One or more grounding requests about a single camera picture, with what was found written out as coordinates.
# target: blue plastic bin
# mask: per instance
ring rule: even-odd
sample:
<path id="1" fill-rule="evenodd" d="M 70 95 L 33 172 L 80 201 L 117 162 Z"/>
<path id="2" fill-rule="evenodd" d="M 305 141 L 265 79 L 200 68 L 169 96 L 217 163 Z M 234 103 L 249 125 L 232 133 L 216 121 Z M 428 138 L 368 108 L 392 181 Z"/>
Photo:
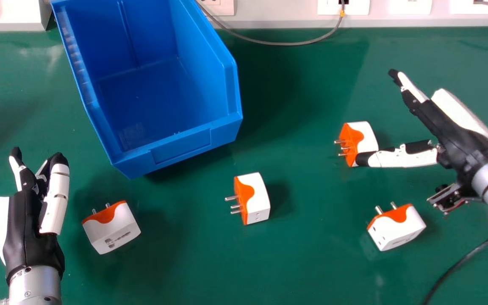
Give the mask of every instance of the blue plastic bin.
<path id="1" fill-rule="evenodd" d="M 53 0 L 86 112 L 128 178 L 234 141 L 236 63 L 194 0 Z"/>

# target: robotic hand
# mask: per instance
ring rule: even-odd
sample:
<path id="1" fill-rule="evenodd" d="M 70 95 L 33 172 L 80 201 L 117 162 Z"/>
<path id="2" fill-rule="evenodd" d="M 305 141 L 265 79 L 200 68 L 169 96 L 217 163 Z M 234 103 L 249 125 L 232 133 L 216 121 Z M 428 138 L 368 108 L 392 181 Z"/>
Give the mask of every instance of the robotic hand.
<path id="1" fill-rule="evenodd" d="M 0 197 L 0 258 L 10 304 L 61 304 L 65 270 L 58 244 L 69 195 L 69 164 L 60 152 L 36 174 L 14 147 L 8 157 L 18 192 Z"/>
<path id="2" fill-rule="evenodd" d="M 428 199 L 445 215 L 469 201 L 488 204 L 488 128 L 457 97 L 445 89 L 429 99 L 399 71 L 389 75 L 400 87 L 410 112 L 438 139 L 437 162 L 457 172 L 457 181 L 436 188 Z"/>

